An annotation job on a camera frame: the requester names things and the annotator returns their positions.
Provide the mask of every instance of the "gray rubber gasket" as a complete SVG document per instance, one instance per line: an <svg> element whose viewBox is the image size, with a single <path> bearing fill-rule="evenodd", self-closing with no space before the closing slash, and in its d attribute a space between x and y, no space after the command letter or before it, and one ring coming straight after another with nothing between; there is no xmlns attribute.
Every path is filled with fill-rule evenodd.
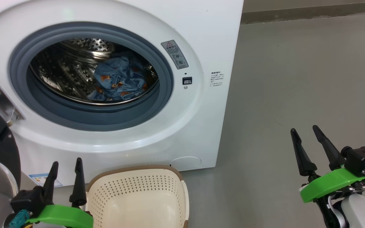
<svg viewBox="0 0 365 228"><path fill-rule="evenodd" d="M44 48L74 37L98 37L136 51L156 69L159 83L145 97L123 105L100 107L59 97L35 78L29 63ZM130 31L94 22L62 23L29 35L11 56L9 77L19 97L36 113L54 123L85 131L114 131L147 121L166 105L174 86L171 68L156 47Z"/></svg>

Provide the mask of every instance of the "laundry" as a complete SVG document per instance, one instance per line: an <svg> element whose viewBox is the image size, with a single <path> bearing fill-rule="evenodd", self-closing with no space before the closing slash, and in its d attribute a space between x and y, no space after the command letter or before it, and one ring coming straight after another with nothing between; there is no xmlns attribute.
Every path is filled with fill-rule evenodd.
<svg viewBox="0 0 365 228"><path fill-rule="evenodd" d="M147 89L144 66L131 52L114 54L98 64L94 77L97 88L88 95L93 100L129 100Z"/></svg>

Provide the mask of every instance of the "front-loading washing machine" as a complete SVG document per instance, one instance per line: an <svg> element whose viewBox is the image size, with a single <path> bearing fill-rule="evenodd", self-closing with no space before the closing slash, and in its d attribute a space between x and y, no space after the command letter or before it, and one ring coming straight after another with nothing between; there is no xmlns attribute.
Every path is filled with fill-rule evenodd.
<svg viewBox="0 0 365 228"><path fill-rule="evenodd" d="M22 172L214 167L242 0L0 0L0 114Z"/></svg>

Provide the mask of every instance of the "beige plastic basket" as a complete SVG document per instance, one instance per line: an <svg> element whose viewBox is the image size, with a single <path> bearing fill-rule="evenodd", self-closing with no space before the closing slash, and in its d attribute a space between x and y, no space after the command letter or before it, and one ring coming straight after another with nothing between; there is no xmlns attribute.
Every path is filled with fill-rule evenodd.
<svg viewBox="0 0 365 228"><path fill-rule="evenodd" d="M187 228L187 185L168 166L105 172L87 187L86 211L94 228Z"/></svg>

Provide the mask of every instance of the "washing machine door opening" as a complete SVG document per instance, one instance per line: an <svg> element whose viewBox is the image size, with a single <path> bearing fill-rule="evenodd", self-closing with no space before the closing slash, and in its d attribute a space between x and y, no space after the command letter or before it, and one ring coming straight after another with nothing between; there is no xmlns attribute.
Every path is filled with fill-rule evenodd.
<svg viewBox="0 0 365 228"><path fill-rule="evenodd" d="M152 43L93 22L58 24L29 35L13 52L9 73L29 108L86 131L149 120L166 105L174 85L165 56Z"/></svg>

